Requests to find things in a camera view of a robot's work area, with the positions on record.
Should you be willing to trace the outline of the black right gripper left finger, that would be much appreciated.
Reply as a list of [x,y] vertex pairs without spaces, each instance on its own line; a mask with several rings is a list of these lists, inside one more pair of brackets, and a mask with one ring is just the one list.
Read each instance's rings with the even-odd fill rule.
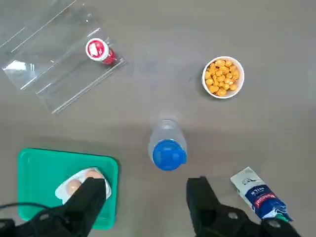
[[4,204],[0,208],[31,206],[40,209],[30,221],[16,225],[1,218],[2,237],[86,237],[106,201],[104,179],[87,178],[64,205],[48,207],[32,202]]

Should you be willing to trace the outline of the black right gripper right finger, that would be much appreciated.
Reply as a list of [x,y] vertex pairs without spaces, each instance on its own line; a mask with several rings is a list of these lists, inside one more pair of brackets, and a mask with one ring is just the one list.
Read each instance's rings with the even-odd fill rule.
[[267,218],[252,222],[244,211],[219,202],[204,176],[189,178],[186,201],[197,237],[298,237],[286,221]]

